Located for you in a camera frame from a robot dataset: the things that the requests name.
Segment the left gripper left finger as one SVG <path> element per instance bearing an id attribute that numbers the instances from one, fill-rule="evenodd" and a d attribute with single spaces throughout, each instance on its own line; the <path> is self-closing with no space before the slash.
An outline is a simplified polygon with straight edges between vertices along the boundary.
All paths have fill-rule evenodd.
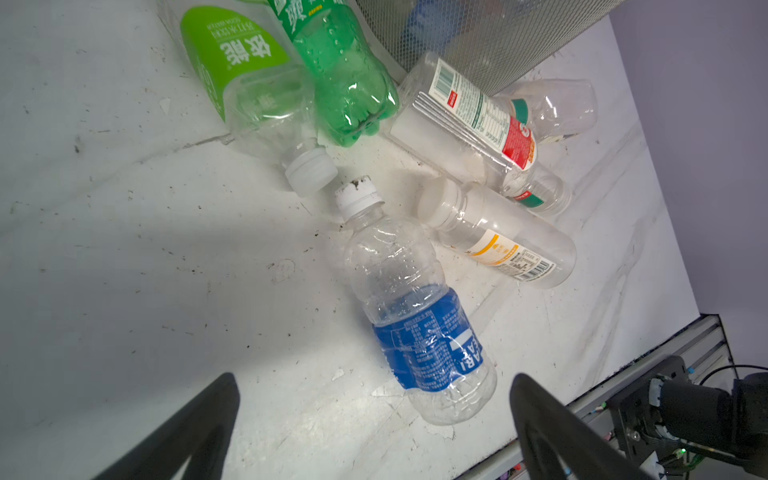
<path id="1" fill-rule="evenodd" d="M 240 405 L 235 376 L 220 375 L 99 479 L 220 479 Z"/>

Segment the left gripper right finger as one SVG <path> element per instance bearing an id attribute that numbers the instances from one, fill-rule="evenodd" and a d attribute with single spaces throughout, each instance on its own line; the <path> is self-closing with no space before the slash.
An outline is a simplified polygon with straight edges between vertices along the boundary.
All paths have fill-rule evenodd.
<path id="1" fill-rule="evenodd" d="M 532 479 L 647 479 L 530 376 L 513 379 L 509 402 L 523 460 Z"/>

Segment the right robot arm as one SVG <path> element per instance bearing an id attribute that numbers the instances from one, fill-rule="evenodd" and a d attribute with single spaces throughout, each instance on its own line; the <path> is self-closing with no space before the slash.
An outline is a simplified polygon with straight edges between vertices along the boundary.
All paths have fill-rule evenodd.
<path id="1" fill-rule="evenodd" d="M 730 391 L 654 378 L 648 401 L 656 432 L 693 452 L 767 477 L 767 370 L 733 382 Z"/>

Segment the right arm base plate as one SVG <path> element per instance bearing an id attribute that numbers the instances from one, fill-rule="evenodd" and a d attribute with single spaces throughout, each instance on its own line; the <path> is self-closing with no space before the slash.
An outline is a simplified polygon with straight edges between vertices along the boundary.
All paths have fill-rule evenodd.
<path id="1" fill-rule="evenodd" d="M 678 439 L 668 432 L 660 414 L 665 382 L 690 382 L 680 356 L 661 360 L 607 402 L 619 449 L 634 466 L 653 453 L 667 456 L 678 449 Z"/>

